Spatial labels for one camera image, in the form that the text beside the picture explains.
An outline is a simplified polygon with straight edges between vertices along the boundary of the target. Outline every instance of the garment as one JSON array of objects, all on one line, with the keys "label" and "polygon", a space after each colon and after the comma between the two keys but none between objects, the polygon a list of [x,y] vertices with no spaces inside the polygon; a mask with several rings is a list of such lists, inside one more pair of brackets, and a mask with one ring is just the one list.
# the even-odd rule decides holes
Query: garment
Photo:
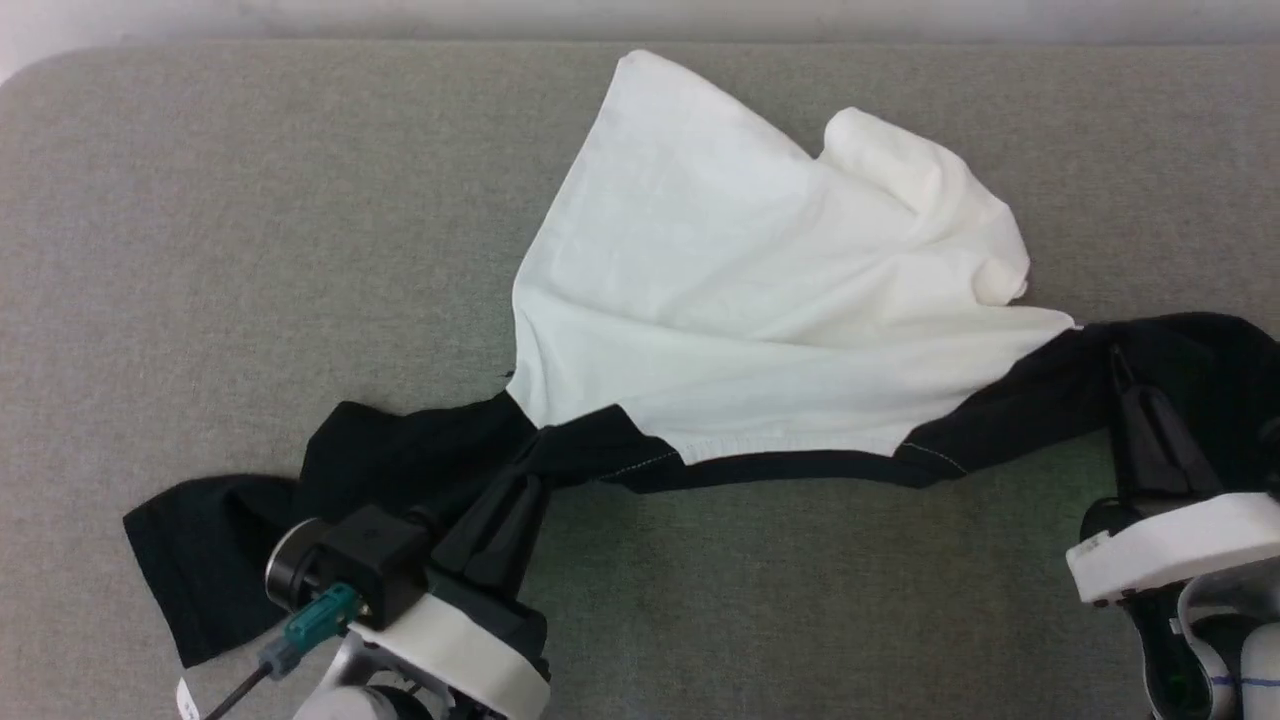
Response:
[{"label": "garment", "polygon": [[1103,427],[1114,346],[1229,487],[1262,482],[1270,337],[1210,314],[1075,328],[1007,305],[1027,272],[1009,208],[950,151],[850,109],[808,158],[635,53],[517,274],[506,392],[406,416],[342,404],[301,482],[189,480],[125,530],[191,666],[282,616],[264,566],[307,518],[426,505],[447,525],[517,454],[558,487],[924,487]]}]

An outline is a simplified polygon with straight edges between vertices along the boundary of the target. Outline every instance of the black fabric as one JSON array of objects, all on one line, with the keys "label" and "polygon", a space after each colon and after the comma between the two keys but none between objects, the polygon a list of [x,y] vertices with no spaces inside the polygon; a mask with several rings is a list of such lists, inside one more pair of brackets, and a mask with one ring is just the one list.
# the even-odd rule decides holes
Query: black fabric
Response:
[{"label": "black fabric", "polygon": [[1228,489],[1262,487],[1267,459],[1257,437],[1280,416],[1280,347],[1238,318],[1188,314],[1069,331],[918,427],[892,457],[771,452],[685,466],[617,406],[535,432],[506,393],[406,416],[343,402],[307,445],[301,482],[188,480],[129,512],[124,525],[189,667],[280,618],[262,574],[276,539],[307,518],[425,503],[448,527],[522,451],[530,471],[557,487],[600,480],[655,492],[812,477],[925,487],[1105,427],[1112,347],[1139,382],[1169,395]]}]

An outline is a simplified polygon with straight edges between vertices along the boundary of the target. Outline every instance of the teal connector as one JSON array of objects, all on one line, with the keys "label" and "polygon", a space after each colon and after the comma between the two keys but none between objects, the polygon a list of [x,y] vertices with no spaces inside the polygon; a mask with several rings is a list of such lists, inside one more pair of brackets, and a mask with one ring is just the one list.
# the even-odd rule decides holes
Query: teal connector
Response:
[{"label": "teal connector", "polygon": [[271,679],[288,675],[302,656],[317,644],[340,633],[360,615],[364,601],[346,583],[334,583],[284,624],[284,634],[271,641],[259,653],[259,661],[270,669]]}]

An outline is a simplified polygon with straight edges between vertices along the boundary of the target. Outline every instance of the white background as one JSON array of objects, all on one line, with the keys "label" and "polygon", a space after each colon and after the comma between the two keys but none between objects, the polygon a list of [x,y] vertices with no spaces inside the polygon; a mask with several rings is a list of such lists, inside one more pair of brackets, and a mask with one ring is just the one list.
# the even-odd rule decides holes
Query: white background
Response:
[{"label": "white background", "polygon": [[202,37],[1275,42],[1280,0],[0,0],[0,78]]}]

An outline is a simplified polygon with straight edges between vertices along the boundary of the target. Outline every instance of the white fabric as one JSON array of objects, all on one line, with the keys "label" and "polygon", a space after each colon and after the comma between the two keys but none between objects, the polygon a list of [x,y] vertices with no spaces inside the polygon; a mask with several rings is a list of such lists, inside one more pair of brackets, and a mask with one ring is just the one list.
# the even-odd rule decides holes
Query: white fabric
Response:
[{"label": "white fabric", "polygon": [[946,149],[850,108],[813,159],[636,51],[516,277],[508,392],[539,427],[620,404],[686,462],[891,455],[1071,327],[1005,306],[1027,269]]}]

